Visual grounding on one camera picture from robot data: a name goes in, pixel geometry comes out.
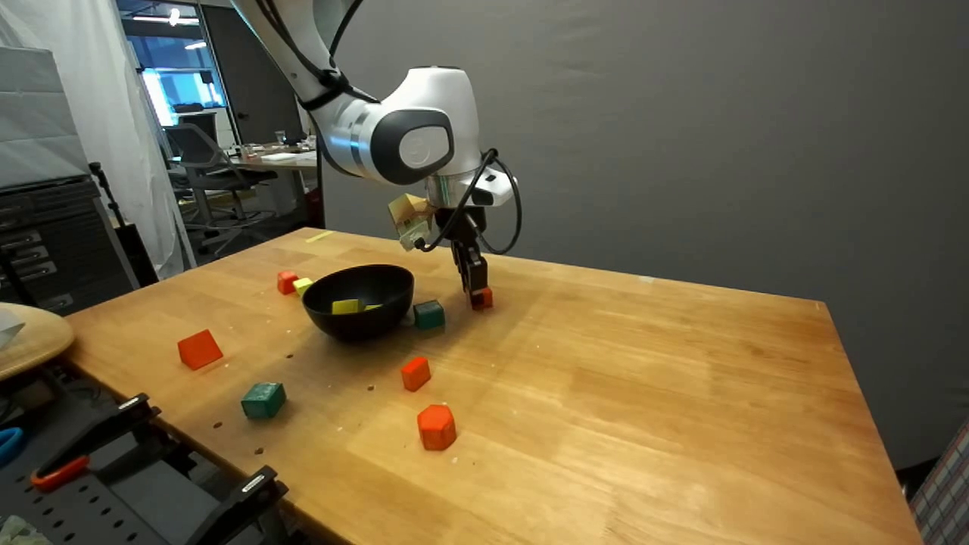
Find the bowl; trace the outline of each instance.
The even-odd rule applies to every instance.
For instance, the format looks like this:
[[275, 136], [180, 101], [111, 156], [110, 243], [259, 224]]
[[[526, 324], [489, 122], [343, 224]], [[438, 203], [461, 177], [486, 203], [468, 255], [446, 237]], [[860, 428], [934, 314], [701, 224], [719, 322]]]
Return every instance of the bowl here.
[[[317, 279], [304, 293], [304, 309], [311, 324], [339, 341], [369, 341], [389, 334], [404, 314], [413, 309], [415, 274], [404, 266], [371, 262], [350, 266]], [[357, 312], [337, 312], [334, 303], [359, 305]]]

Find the green block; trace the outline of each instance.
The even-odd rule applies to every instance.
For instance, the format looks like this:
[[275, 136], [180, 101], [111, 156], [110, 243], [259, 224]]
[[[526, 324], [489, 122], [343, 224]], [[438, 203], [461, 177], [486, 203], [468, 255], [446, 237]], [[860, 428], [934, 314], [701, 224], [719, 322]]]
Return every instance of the green block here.
[[269, 421], [283, 406], [283, 387], [277, 381], [258, 381], [242, 395], [242, 412], [247, 421]]
[[413, 317], [418, 331], [446, 328], [446, 305], [435, 301], [415, 303]]

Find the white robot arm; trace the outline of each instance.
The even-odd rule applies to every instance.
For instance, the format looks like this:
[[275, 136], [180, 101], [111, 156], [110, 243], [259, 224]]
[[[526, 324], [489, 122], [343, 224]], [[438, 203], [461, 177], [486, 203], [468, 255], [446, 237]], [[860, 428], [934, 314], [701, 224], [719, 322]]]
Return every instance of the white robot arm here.
[[410, 70], [389, 98], [371, 101], [348, 84], [315, 24], [322, 11], [327, 24], [343, 27], [357, 2], [344, 9], [343, 0], [234, 0], [234, 6], [315, 118], [323, 156], [357, 177], [431, 180], [438, 240], [451, 243], [464, 288], [484, 291], [486, 262], [474, 243], [484, 207], [501, 207], [518, 188], [494, 152], [480, 154], [468, 76], [420, 67]]

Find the wooden tabletop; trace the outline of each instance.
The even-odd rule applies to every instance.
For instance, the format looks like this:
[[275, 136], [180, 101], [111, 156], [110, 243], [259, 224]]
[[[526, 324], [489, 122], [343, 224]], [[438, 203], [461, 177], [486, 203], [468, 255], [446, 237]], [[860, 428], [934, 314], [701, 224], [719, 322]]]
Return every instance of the wooden tabletop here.
[[[410, 266], [449, 328], [337, 345], [275, 293], [357, 262]], [[71, 314], [71, 359], [350, 542], [916, 542], [824, 303], [514, 256], [489, 284], [479, 314], [449, 251], [296, 229]], [[224, 359], [191, 373], [198, 331]], [[255, 381], [292, 395], [269, 423], [242, 417]], [[431, 403], [449, 450], [420, 449]]]
[[71, 341], [70, 324], [44, 309], [0, 303], [4, 312], [16, 314], [23, 328], [0, 349], [0, 377], [33, 370]]

